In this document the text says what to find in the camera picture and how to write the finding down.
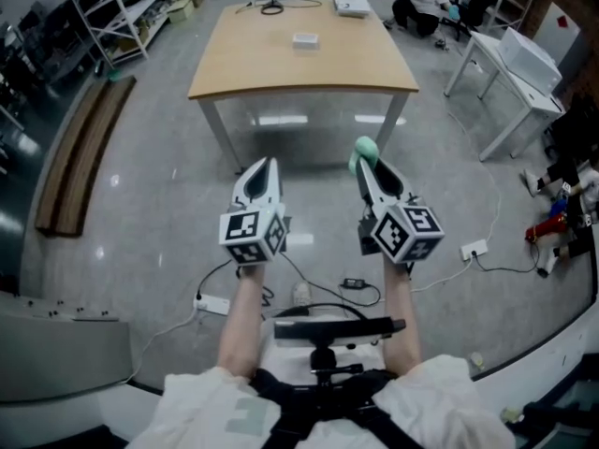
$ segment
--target wooden table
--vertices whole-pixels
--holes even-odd
[[[382,151],[410,93],[412,72],[387,30],[371,13],[339,17],[331,0],[320,7],[286,7],[276,16],[257,8],[221,14],[197,67],[188,98],[197,100],[227,160],[241,164],[214,102],[247,94],[333,91],[391,94],[376,142]],[[295,33],[318,34],[320,50],[294,50]]]

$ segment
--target chair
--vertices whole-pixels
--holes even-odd
[[[497,0],[470,0],[467,3],[455,0],[454,4],[460,9],[460,19],[456,22],[443,18],[441,24],[453,26],[456,29],[456,40],[460,41],[460,34],[470,36],[470,30],[475,30],[482,24],[487,8],[496,3]]]

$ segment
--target white desk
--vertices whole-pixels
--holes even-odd
[[[456,83],[463,74],[464,69],[472,59],[472,54],[475,51],[475,48],[478,48],[485,53],[485,55],[487,55],[490,61],[495,65],[495,70],[489,75],[489,79],[485,84],[485,88],[478,94],[478,98],[482,100],[485,97],[485,94],[487,94],[487,91],[497,78],[497,75],[502,73],[507,81],[511,83],[512,87],[516,91],[516,95],[524,104],[524,109],[518,113],[516,118],[514,118],[514,120],[512,120],[505,130],[500,133],[500,135],[478,155],[480,161],[485,161],[489,155],[493,153],[507,137],[514,133],[526,119],[531,117],[531,115],[534,114],[535,116],[539,117],[541,123],[529,135],[529,137],[526,138],[526,141],[522,145],[511,152],[512,158],[518,156],[534,139],[537,139],[551,123],[563,115],[563,107],[559,100],[553,96],[544,96],[526,81],[514,75],[507,69],[501,55],[497,50],[498,46],[499,40],[497,38],[472,32],[472,38],[470,38],[470,43],[468,44],[468,48],[466,48],[466,52],[464,53],[460,66],[456,69],[444,91],[445,96],[449,96],[451,94],[451,91],[456,86]]]

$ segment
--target person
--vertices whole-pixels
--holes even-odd
[[[526,239],[534,242],[537,238],[548,233],[560,233],[572,229],[576,239],[568,244],[552,248],[539,274],[547,277],[555,268],[558,261],[574,258],[591,250],[593,245],[592,229],[588,225],[592,214],[596,212],[599,202],[599,150],[589,157],[591,167],[582,177],[578,176],[577,167],[570,159],[562,159],[547,169],[542,177],[537,178],[531,171],[524,169],[523,177],[532,197],[554,181],[562,180],[570,185],[569,196],[563,211],[553,211],[550,218],[526,231]]]
[[[418,34],[428,36],[439,26],[441,7],[446,11],[452,8],[449,0],[396,0],[393,3],[393,16],[403,28],[408,27],[408,18],[414,20]]]
[[[361,362],[364,369],[385,368],[398,376],[374,394],[373,401],[413,442],[427,449],[515,447],[512,433],[484,408],[464,359],[439,355],[423,362],[409,275],[404,266],[384,260],[385,311],[393,319],[403,319],[406,328],[376,346],[334,348],[338,366]],[[265,269],[241,269],[216,367],[199,375],[167,376],[153,421],[131,448],[259,449],[270,437],[280,408],[256,395],[251,381],[257,369],[289,384],[315,384],[309,362],[313,348],[279,347],[271,333],[273,320],[261,322]],[[294,301],[302,305],[311,301],[306,282],[295,288]],[[297,447],[384,446],[349,420],[330,420],[317,423]]]

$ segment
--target person sitting on floor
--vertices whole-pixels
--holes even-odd
[[[449,11],[452,18],[459,17],[458,9],[449,0],[396,0],[393,3],[393,16],[403,28],[408,27],[408,17],[411,18],[416,22],[418,34],[428,36],[439,26],[440,7]]]
[[[578,177],[577,167],[572,160],[561,160],[541,178],[524,170],[523,176],[532,197],[535,197],[545,186],[557,180],[563,180],[570,185],[567,202],[560,200],[553,205],[550,218],[526,231],[526,239],[535,242],[537,238],[549,233],[562,233],[572,228],[576,239],[567,245],[553,248],[549,252],[545,265],[539,269],[541,276],[547,277],[558,260],[573,258],[587,253],[593,245],[592,229],[590,223],[596,221],[591,218],[599,202],[599,151],[592,152],[589,163],[591,168],[581,178]]]

